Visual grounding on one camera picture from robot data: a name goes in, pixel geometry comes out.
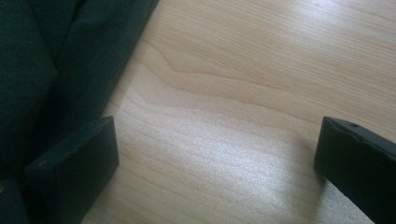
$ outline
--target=light wood surface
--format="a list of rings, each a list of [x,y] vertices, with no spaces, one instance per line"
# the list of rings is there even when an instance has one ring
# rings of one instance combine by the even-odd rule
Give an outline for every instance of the light wood surface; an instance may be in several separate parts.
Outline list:
[[[323,116],[396,141],[393,0],[160,0],[84,223],[371,223],[313,169]]]

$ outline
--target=wooden table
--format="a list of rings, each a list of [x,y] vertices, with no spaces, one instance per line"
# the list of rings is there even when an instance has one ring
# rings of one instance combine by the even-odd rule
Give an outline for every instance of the wooden table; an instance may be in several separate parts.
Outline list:
[[[371,223],[313,169],[323,116],[396,141],[393,0],[161,0],[84,223]]]

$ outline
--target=black rubber piece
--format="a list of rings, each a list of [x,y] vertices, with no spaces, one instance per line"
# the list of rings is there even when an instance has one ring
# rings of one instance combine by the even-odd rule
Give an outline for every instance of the black rubber piece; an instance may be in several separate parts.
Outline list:
[[[48,214],[40,223],[81,223],[118,165],[111,117],[85,124],[33,161],[26,168],[28,183]]]
[[[20,186],[12,180],[0,181],[0,223],[27,224]]]
[[[315,168],[375,223],[396,223],[396,144],[325,117]]]

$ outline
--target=dark cloth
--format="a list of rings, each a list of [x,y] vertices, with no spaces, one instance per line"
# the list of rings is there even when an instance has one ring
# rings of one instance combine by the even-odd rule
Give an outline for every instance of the dark cloth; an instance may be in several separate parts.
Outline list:
[[[0,179],[101,117],[156,3],[0,1]]]

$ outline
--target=black object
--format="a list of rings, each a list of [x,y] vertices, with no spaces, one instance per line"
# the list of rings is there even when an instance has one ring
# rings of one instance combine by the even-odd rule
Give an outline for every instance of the black object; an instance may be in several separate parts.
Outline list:
[[[28,183],[49,215],[41,223],[80,223],[118,164],[111,117],[85,124],[33,161],[26,168]]]
[[[0,215],[0,223],[28,223],[20,187],[12,180],[0,181]]]
[[[0,180],[21,186],[31,223],[79,223],[111,177],[112,121],[94,123],[104,125],[101,137],[74,131],[102,116],[157,2],[0,1]],[[27,180],[23,170],[37,158]],[[2,197],[20,204],[15,192],[7,187]],[[24,217],[3,205],[0,224]]]
[[[396,144],[361,126],[323,118],[315,168],[375,223],[396,223]]]

